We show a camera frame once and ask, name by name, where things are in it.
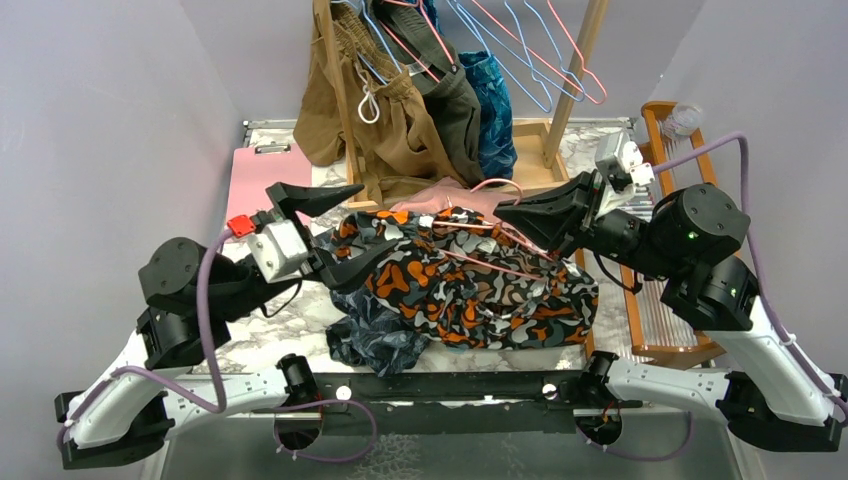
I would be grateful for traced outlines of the pink wire hanger taken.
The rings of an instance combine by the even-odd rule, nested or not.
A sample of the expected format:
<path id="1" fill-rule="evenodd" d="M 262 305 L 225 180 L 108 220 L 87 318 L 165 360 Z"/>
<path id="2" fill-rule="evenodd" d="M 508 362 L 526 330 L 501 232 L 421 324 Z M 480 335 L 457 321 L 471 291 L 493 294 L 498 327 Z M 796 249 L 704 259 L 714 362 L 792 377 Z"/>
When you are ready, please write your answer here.
<path id="1" fill-rule="evenodd" d="M 517 206 L 521 203 L 524 198 L 524 190 L 520 184 L 513 180 L 504 179 L 504 178 L 493 178 L 487 179 L 470 189 L 470 192 L 477 192 L 483 189 L 485 186 L 494 186 L 494 185 L 506 185 L 511 186 L 516 190 L 516 198 L 513 201 L 513 205 Z M 554 259 L 547 254 L 545 251 L 540 249 L 538 246 L 533 244 L 529 239 L 524 237 L 521 233 L 514 231 L 508 228 L 502 221 L 491 224 L 483 221 L 480 224 L 468 224 L 468 223 L 456 223 L 456 222 L 448 222 L 448 221 L 439 221 L 433 220 L 430 223 L 431 227 L 444 227 L 444 228 L 456 228 L 456 229 L 464 229 L 464 230 L 498 230 L 503 236 L 511 239 L 517 245 L 521 245 L 528 252 L 535 254 L 545 260 L 553 262 Z"/>

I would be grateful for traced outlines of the dark leaf print shorts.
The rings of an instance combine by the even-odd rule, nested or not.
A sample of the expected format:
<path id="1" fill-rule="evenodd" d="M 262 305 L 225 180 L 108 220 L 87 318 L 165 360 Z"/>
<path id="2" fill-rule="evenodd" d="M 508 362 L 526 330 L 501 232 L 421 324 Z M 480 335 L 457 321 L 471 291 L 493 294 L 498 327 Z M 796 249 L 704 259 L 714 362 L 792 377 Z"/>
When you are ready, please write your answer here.
<path id="1" fill-rule="evenodd" d="M 351 367 L 368 367 L 380 377 L 413 368 L 431 344 L 381 305 L 366 288 L 330 293 L 342 317 L 325 330 L 330 357 Z"/>

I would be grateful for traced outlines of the orange camouflage shorts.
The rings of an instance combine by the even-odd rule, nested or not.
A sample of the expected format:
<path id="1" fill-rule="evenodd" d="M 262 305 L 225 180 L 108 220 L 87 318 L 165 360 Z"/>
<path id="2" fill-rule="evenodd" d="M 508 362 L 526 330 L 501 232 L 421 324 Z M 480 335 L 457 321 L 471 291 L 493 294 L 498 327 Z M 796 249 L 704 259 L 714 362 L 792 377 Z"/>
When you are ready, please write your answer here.
<path id="1" fill-rule="evenodd" d="M 485 221 L 462 207 L 436 214 L 355 212 L 321 234 L 318 243 L 343 261 L 398 240 L 360 288 L 431 341 L 490 350 L 585 341 L 599 286 L 583 268 L 567 258 L 551 262 L 536 256 L 498 230 L 431 227 L 433 220 Z"/>

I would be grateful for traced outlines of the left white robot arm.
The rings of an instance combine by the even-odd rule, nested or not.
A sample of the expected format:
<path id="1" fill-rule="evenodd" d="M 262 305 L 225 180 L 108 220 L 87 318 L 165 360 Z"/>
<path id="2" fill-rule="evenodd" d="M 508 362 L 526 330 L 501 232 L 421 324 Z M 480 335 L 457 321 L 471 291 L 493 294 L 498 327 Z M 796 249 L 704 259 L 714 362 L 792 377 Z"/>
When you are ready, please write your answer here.
<path id="1" fill-rule="evenodd" d="M 90 387 L 55 398 L 63 467 L 129 465 L 192 428 L 257 411 L 274 414 L 282 449 L 303 455 L 321 432 L 326 405 L 307 359 L 287 354 L 227 381 L 216 352 L 230 340 L 231 323 L 265 312 L 307 281 L 339 292 L 364 283 L 378 252 L 338 261 L 304 224 L 359 191 L 357 184 L 275 183 L 266 191 L 269 208 L 231 218 L 213 245 L 164 242 L 139 270 L 146 308 L 121 352 Z"/>

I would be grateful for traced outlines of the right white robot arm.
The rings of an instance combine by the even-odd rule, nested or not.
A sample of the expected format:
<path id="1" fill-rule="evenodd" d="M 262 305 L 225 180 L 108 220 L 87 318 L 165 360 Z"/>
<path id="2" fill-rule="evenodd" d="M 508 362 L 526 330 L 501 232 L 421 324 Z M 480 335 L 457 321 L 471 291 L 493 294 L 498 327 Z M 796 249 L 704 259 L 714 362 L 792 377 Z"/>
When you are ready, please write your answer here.
<path id="1" fill-rule="evenodd" d="M 677 370 L 595 353 L 577 380 L 579 398 L 592 407 L 651 402 L 697 412 L 767 451 L 837 451 L 844 424 L 834 411 L 846 401 L 847 378 L 811 366 L 770 322 L 760 283 L 738 256 L 750 218 L 709 183 L 663 198 L 649 219 L 603 210 L 606 193 L 598 172 L 582 173 L 502 202 L 494 213 L 548 252 L 586 249 L 663 282 L 663 304 L 719 344 L 738 369 Z"/>

